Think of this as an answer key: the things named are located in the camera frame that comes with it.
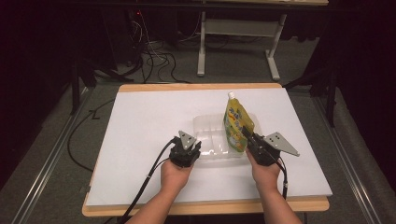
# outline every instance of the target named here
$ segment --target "clear plastic box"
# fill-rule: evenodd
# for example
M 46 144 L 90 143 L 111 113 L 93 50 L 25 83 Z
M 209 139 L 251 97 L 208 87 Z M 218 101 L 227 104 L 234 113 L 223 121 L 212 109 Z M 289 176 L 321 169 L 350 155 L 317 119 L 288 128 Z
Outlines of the clear plastic box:
M 262 130 L 254 114 L 248 113 L 255 124 L 254 132 Z M 197 142 L 201 141 L 201 160 L 241 158 L 245 152 L 238 152 L 229 147 L 223 123 L 224 114 L 197 116 L 193 119 L 193 131 Z

